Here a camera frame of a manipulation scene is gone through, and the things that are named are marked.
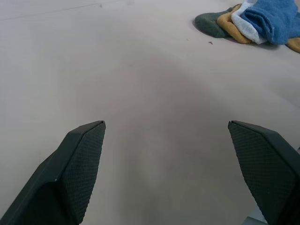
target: white cloth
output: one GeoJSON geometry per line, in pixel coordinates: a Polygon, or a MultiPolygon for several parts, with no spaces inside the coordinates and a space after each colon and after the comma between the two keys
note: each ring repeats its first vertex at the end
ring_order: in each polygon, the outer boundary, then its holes
{"type": "Polygon", "coordinates": [[[239,29],[239,31],[248,39],[254,41],[257,44],[261,44],[266,42],[267,40],[264,39],[260,34],[258,34],[257,30],[254,28],[252,24],[243,20],[240,15],[249,7],[253,6],[257,0],[244,0],[241,7],[235,11],[231,15],[232,22],[234,25],[239,29]]]}

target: yellow cloth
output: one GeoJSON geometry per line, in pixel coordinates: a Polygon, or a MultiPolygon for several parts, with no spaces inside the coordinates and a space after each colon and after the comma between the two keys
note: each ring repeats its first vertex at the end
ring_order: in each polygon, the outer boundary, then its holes
{"type": "Polygon", "coordinates": [[[295,52],[300,53],[300,37],[290,38],[286,46],[288,46],[290,49],[294,50],[295,52]]]}
{"type": "Polygon", "coordinates": [[[231,37],[233,37],[236,41],[240,42],[241,44],[252,43],[250,39],[246,38],[244,35],[240,33],[238,28],[234,25],[233,21],[231,20],[232,13],[237,11],[240,8],[240,6],[241,4],[238,4],[236,7],[234,7],[233,11],[221,15],[217,19],[217,24],[225,31],[227,31],[227,33],[230,34],[231,37]]]}

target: blue cloth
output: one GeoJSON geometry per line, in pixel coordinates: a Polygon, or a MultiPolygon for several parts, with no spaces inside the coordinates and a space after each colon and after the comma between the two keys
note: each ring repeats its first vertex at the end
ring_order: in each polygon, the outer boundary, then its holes
{"type": "Polygon", "coordinates": [[[294,0],[258,0],[240,16],[269,42],[285,45],[300,37],[300,14],[294,0]]]}

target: floor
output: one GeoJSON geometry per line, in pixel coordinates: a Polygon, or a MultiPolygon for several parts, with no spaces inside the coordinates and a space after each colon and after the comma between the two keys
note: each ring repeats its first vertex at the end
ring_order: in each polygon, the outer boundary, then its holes
{"type": "Polygon", "coordinates": [[[82,224],[240,225],[255,203],[227,123],[298,148],[300,55],[192,25],[237,3],[1,1],[0,216],[69,130],[105,120],[82,224]]]}

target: pile of cloths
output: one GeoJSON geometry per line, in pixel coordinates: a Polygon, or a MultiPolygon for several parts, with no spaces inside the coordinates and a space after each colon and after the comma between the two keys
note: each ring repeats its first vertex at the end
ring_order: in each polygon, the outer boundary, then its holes
{"type": "Polygon", "coordinates": [[[198,15],[195,26],[215,38],[268,41],[300,53],[300,13],[294,0],[244,0],[223,12],[198,15]]]}

